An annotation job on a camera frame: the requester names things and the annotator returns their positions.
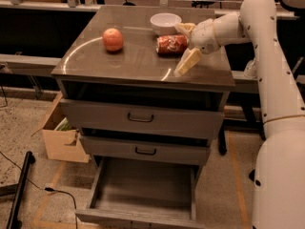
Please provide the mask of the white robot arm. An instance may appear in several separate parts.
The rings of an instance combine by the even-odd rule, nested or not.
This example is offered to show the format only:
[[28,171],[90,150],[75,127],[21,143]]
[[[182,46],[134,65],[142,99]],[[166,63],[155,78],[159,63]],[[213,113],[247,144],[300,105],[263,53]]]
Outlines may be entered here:
[[305,103],[278,41],[275,0],[244,0],[240,11],[178,23],[191,46],[174,75],[205,53],[251,42],[265,141],[254,169],[253,229],[305,229]]

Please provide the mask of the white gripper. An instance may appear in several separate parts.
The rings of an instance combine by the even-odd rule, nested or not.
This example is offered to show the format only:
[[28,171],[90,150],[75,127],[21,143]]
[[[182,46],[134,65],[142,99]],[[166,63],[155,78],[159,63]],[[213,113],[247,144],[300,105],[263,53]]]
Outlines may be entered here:
[[200,61],[202,53],[209,54],[220,48],[214,32],[213,19],[208,19],[197,25],[194,23],[177,23],[174,27],[178,33],[191,37],[191,45],[193,46],[193,49],[184,51],[173,71],[175,77],[182,76],[196,65]]

